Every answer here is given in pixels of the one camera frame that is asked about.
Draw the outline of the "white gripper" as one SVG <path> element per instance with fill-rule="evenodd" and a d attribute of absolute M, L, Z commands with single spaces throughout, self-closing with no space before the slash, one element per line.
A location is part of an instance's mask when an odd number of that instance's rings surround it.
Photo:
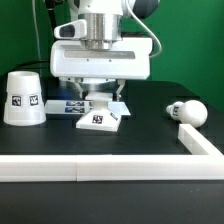
<path fill-rule="evenodd" d="M 51 73 L 75 78 L 80 97 L 84 97 L 81 78 L 124 79 L 118 80 L 114 94 L 115 100 L 120 100 L 126 80 L 145 80 L 150 75 L 151 38 L 124 37 L 110 49 L 88 49 L 84 19 L 56 27 L 54 35 L 58 41 L 51 49 Z"/>

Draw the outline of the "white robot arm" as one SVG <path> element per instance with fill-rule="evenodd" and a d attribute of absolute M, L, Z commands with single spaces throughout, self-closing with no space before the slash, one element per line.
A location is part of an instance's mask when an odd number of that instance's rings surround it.
<path fill-rule="evenodd" d="M 68 0 L 72 21 L 54 29 L 51 73 L 76 85 L 80 96 L 95 100 L 102 86 L 114 81 L 118 89 L 110 99 L 119 99 L 127 80 L 145 80 L 150 75 L 154 34 L 123 36 L 121 19 L 139 22 L 149 17 L 160 0 Z"/>

